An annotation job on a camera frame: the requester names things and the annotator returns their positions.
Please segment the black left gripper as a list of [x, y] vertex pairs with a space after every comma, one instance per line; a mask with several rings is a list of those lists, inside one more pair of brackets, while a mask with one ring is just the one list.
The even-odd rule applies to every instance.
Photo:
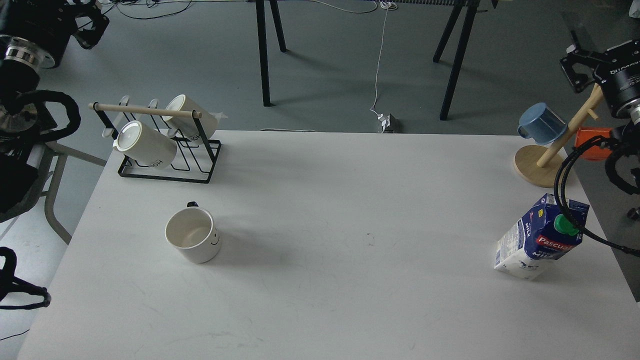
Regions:
[[78, 28], [83, 12], [102, 12], [98, 0], [6, 0], [1, 7], [1, 57], [32, 68], [57, 68], [70, 38], [85, 50], [102, 39], [107, 16], [91, 17], [90, 28]]

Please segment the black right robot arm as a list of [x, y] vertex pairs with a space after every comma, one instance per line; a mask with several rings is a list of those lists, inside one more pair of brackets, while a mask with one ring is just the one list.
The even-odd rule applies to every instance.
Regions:
[[597, 52], [585, 50], [574, 39], [573, 47], [566, 52], [560, 64], [574, 91], [579, 93], [587, 85], [599, 85], [611, 116], [629, 121], [611, 130], [610, 137], [596, 140], [591, 145], [603, 144], [611, 150], [605, 160], [605, 173], [610, 182], [624, 193], [639, 194], [638, 168], [631, 169], [635, 184], [626, 182], [617, 173], [617, 162], [621, 157], [639, 155], [639, 41], [631, 39], [605, 52]]

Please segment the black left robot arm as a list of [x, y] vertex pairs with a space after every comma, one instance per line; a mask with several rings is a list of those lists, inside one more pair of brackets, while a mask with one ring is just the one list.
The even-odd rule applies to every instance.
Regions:
[[109, 18], [96, 0], [1, 2], [1, 220], [27, 212], [44, 184], [29, 163], [36, 145], [75, 133], [82, 121], [77, 102], [64, 92], [38, 89], [42, 69], [61, 63], [74, 38], [96, 46]]

